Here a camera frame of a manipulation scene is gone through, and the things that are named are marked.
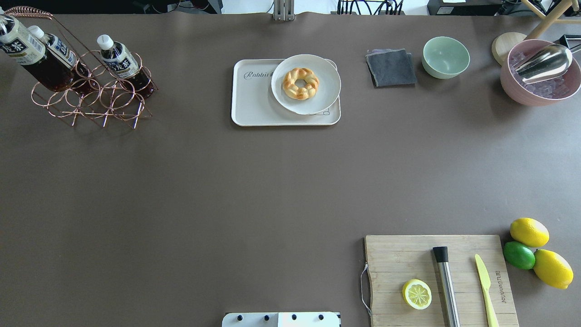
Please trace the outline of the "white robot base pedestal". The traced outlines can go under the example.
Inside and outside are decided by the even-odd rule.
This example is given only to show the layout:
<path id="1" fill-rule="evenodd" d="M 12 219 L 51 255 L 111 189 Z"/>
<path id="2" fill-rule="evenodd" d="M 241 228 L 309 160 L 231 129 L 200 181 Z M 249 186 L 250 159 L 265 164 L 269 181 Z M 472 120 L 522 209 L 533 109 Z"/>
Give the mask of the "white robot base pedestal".
<path id="1" fill-rule="evenodd" d="M 222 327 L 340 327 L 339 312 L 232 312 L 222 319 Z"/>

